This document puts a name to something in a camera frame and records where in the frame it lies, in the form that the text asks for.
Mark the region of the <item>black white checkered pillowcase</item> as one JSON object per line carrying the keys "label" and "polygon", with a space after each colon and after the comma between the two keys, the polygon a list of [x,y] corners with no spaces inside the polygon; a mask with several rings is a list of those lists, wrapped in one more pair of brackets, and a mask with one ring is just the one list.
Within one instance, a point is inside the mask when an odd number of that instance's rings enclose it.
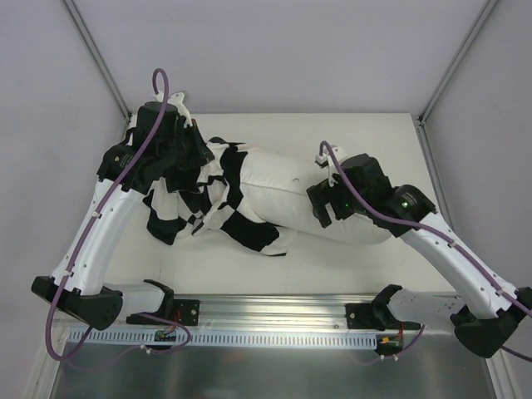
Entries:
{"label": "black white checkered pillowcase", "polygon": [[214,158],[204,166],[176,171],[156,181],[143,203],[150,209],[146,228],[160,242],[220,231],[241,246],[266,256],[284,256],[297,237],[294,229],[259,216],[244,193],[244,162],[254,147],[209,140]]}

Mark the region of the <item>white pillow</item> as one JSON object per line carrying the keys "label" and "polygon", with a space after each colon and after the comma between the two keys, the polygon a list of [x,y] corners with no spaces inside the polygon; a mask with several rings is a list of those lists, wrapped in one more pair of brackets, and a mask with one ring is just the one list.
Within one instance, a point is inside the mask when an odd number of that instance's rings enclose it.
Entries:
{"label": "white pillow", "polygon": [[251,147],[240,170],[250,209],[266,222],[350,245],[380,244],[392,234],[369,218],[331,211],[328,173],[311,161]]}

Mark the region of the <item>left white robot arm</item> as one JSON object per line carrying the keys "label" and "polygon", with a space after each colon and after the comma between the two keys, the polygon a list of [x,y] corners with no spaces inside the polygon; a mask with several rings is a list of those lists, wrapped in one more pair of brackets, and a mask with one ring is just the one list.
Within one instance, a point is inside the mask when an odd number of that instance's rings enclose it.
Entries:
{"label": "left white robot arm", "polygon": [[103,156],[89,210],[65,258],[32,292],[63,313],[103,331],[118,318],[164,324],[174,313],[174,291],[147,279],[105,282],[107,268],[135,210],[180,191],[194,193],[200,168],[214,157],[177,92],[145,103],[126,138]]}

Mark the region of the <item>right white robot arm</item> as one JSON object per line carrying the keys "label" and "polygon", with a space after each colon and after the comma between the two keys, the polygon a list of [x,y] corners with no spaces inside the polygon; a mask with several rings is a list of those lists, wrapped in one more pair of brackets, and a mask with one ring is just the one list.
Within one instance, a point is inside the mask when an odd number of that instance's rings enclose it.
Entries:
{"label": "right white robot arm", "polygon": [[325,180],[307,189],[313,215],[322,227],[366,216],[417,251],[456,291],[455,297],[443,298],[389,284],[367,308],[355,313],[356,321],[380,331],[399,323],[440,329],[453,333],[482,358],[503,349],[531,314],[531,289],[517,288],[488,268],[421,190],[392,185],[370,155],[339,160],[334,150],[322,148],[315,161],[328,172]]}

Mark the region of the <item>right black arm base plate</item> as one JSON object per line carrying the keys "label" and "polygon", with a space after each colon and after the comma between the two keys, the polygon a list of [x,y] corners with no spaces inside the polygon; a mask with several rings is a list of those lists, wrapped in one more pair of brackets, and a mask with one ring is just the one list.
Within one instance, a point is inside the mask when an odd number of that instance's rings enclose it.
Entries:
{"label": "right black arm base plate", "polygon": [[419,323],[399,321],[386,307],[379,307],[373,303],[347,303],[344,308],[348,329],[385,331],[403,328],[414,331],[421,328]]}

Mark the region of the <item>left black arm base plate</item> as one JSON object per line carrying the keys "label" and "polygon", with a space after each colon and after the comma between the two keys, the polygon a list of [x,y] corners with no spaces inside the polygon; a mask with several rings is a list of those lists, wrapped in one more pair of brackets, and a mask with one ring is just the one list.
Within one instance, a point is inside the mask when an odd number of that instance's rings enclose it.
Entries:
{"label": "left black arm base plate", "polygon": [[150,313],[150,316],[157,318],[148,318],[140,314],[130,315],[126,318],[126,323],[130,325],[165,325],[166,321],[179,323],[186,327],[197,326],[200,316],[200,300],[169,298],[164,299],[163,303],[156,312]]}

